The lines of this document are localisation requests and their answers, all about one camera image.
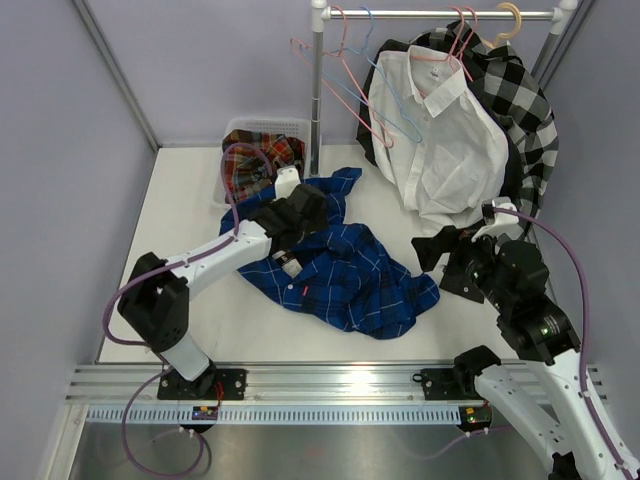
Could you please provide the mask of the red plaid shirt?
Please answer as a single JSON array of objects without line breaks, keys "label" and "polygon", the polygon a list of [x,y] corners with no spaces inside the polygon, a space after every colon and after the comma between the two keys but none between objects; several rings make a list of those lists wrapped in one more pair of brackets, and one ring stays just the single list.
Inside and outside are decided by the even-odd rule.
[{"label": "red plaid shirt", "polygon": [[295,166],[304,174],[306,144],[296,137],[234,129],[223,139],[223,151],[232,145],[222,167],[222,180],[235,203],[271,186],[280,168]]}]

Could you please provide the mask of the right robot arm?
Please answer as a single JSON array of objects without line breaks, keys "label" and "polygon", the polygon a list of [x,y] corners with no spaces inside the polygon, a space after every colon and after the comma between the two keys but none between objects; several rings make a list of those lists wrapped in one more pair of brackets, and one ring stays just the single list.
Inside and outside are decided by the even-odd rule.
[{"label": "right robot arm", "polygon": [[462,396],[496,408],[534,451],[550,479],[636,479],[639,461],[613,425],[582,360],[584,345],[569,317],[546,294],[549,271],[526,241],[498,244],[446,228],[411,244],[423,271],[443,254],[497,311],[502,338],[536,377],[553,409],[547,413],[517,386],[498,356],[480,345],[454,360]]}]

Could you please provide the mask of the blue plaid shirt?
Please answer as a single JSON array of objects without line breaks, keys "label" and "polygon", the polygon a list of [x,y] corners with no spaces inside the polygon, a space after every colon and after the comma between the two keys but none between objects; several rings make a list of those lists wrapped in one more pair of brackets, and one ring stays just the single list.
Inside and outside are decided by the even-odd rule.
[{"label": "blue plaid shirt", "polygon": [[435,307],[440,290],[428,274],[413,276],[392,259],[368,226],[345,222],[346,198],[361,175],[360,168],[344,167],[306,181],[327,197],[329,228],[293,248],[299,273],[289,275],[272,257],[238,272],[287,310],[313,315],[340,331],[390,340]]}]

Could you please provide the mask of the pink wire hanger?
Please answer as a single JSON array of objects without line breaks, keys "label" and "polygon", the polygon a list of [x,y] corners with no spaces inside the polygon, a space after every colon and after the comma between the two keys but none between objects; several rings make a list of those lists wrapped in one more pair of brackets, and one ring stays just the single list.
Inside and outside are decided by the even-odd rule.
[{"label": "pink wire hanger", "polygon": [[[367,41],[360,49],[353,49],[348,44],[349,19],[342,7],[330,5],[327,1],[311,1],[310,8],[312,41],[291,37],[289,45],[292,52],[311,70],[312,125],[320,125],[321,94],[326,89],[373,140],[384,147],[394,147],[393,134],[384,125],[383,118],[371,107],[369,95],[364,92],[364,87],[348,62],[349,55],[365,55]],[[327,50],[324,34],[333,12],[338,13],[341,23],[340,37],[337,46]]]}]

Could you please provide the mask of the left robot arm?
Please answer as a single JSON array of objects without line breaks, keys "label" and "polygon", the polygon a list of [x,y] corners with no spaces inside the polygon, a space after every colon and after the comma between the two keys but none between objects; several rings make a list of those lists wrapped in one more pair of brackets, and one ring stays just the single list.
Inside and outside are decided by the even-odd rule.
[{"label": "left robot arm", "polygon": [[188,399],[221,391],[210,357],[189,332],[190,302],[227,274],[284,253],[328,227],[328,200],[314,186],[299,184],[289,196],[260,205],[217,239],[174,259],[140,257],[119,295],[117,311],[144,344],[170,366]]}]

